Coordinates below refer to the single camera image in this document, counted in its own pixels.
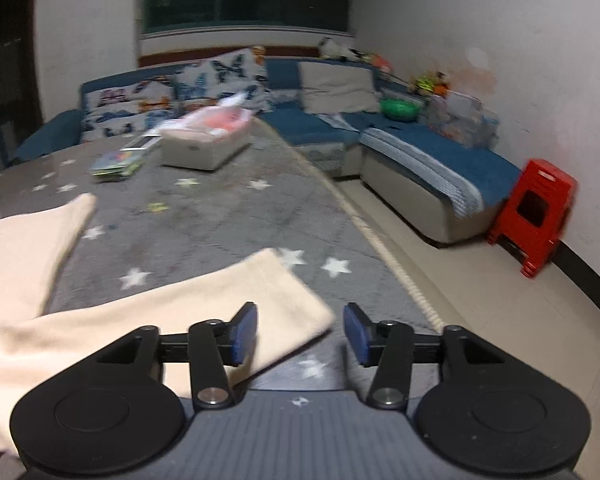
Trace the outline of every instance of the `wall stain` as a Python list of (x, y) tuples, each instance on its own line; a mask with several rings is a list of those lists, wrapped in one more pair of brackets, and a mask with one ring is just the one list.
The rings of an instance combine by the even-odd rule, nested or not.
[(477, 96), (493, 95), (496, 91), (498, 79), (490, 70), (476, 68), (470, 64), (448, 71), (451, 79), (451, 88)]

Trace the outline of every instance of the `brown wall trim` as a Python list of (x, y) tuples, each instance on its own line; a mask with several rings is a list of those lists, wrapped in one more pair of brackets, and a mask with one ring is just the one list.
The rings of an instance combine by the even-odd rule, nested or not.
[[(178, 52), (162, 52), (160, 54), (149, 54), (138, 59), (138, 66), (153, 66), (165, 63), (179, 63), (206, 59), (207, 57), (220, 56), (233, 50), (245, 48), (244, 46), (212, 46), (208, 48), (197, 48), (195, 50), (181, 50)], [(266, 46), (267, 56), (273, 57), (318, 57), (316, 46)]]

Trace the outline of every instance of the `stuffed toy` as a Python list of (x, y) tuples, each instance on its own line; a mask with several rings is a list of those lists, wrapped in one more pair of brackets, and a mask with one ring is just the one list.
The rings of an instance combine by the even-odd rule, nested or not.
[(358, 61), (369, 63), (383, 74), (390, 74), (393, 69), (389, 62), (378, 54), (367, 54), (355, 48), (340, 45), (331, 38), (322, 38), (318, 43), (318, 52), (322, 59), (337, 59), (339, 61)]
[(321, 59), (337, 59), (339, 61), (360, 61), (360, 52), (340, 45), (331, 38), (322, 38), (318, 43), (318, 52)]

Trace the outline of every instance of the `white patterned pillow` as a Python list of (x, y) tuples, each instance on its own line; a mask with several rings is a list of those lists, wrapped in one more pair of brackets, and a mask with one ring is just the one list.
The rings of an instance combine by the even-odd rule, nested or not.
[(176, 116), (173, 79), (156, 76), (133, 85), (85, 95), (82, 142), (120, 134), (140, 134)]
[(246, 94), (244, 108), (269, 111), (268, 81), (263, 49), (253, 47), (187, 65), (176, 73), (176, 90), (184, 111), (237, 92)]
[(84, 118), (82, 142), (121, 134), (140, 134), (175, 116), (171, 108), (149, 109), (139, 101), (110, 104)]

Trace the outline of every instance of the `white storage box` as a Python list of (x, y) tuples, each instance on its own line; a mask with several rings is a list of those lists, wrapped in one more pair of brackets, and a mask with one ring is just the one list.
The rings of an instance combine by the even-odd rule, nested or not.
[(253, 112), (238, 107), (206, 107), (160, 128), (162, 164), (216, 170), (251, 142)]

